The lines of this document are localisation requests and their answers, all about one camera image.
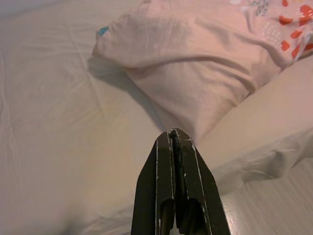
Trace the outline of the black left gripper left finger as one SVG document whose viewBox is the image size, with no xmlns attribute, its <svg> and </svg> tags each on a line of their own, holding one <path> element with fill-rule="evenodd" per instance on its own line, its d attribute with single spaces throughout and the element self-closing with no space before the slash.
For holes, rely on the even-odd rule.
<svg viewBox="0 0 313 235">
<path fill-rule="evenodd" d="M 175 176 L 168 133 L 158 136 L 139 174 L 132 235 L 168 235 L 174 223 Z"/>
</svg>

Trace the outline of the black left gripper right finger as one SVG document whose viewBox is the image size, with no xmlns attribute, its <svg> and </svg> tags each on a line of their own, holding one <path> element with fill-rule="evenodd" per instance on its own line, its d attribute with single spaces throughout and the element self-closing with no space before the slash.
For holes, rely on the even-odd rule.
<svg viewBox="0 0 313 235">
<path fill-rule="evenodd" d="M 182 235 L 224 235 L 226 215 L 215 179 L 190 136 L 171 132 L 176 171 L 176 225 Z"/>
</svg>

